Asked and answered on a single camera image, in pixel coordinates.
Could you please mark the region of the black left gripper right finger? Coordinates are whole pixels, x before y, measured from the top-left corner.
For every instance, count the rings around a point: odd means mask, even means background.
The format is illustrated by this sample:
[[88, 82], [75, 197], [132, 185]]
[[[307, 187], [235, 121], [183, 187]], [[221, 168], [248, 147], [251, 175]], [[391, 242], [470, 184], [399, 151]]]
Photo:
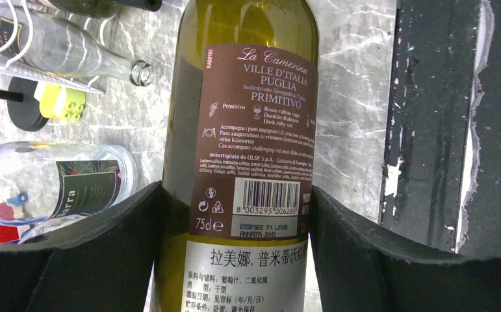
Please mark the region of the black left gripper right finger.
[[319, 187], [311, 220], [324, 311], [501, 311], [501, 254], [474, 258], [425, 246]]

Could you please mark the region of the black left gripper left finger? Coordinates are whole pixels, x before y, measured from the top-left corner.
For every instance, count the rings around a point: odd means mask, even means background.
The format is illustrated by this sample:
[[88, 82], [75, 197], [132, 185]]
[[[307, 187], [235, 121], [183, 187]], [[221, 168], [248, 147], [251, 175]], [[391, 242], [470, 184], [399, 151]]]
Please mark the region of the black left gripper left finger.
[[0, 311], [142, 311], [161, 184], [24, 244], [0, 244]]

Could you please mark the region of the green wine bottle brown label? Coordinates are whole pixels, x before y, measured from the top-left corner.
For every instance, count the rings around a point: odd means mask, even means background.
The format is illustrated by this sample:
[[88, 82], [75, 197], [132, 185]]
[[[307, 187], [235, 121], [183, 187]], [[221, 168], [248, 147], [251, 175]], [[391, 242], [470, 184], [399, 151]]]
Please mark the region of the green wine bottle brown label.
[[306, 1], [190, 1], [152, 311], [303, 311], [318, 96]]

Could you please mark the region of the clear glass wine bottle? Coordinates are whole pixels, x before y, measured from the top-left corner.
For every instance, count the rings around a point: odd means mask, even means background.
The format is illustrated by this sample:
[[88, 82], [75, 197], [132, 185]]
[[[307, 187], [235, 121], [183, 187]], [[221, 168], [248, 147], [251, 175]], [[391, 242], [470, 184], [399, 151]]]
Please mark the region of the clear glass wine bottle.
[[153, 66], [118, 54], [56, 15], [0, 3], [0, 65], [24, 64], [66, 78], [109, 77], [148, 86]]

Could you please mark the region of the dark green wine bottle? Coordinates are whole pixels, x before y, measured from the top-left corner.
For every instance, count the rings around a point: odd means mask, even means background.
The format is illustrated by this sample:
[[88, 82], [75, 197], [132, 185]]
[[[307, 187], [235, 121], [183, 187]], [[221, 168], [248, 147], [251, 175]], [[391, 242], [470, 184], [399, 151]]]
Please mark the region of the dark green wine bottle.
[[91, 18], [111, 17], [122, 7], [156, 12], [162, 5], [160, 0], [58, 0], [42, 1], [42, 3], [52, 8]]

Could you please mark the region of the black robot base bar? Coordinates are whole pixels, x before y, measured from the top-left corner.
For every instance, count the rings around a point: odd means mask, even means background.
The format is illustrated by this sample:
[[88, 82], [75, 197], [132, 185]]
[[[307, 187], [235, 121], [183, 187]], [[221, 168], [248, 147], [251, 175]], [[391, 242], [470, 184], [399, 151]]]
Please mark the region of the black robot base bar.
[[399, 1], [380, 224], [501, 253], [501, 1]]

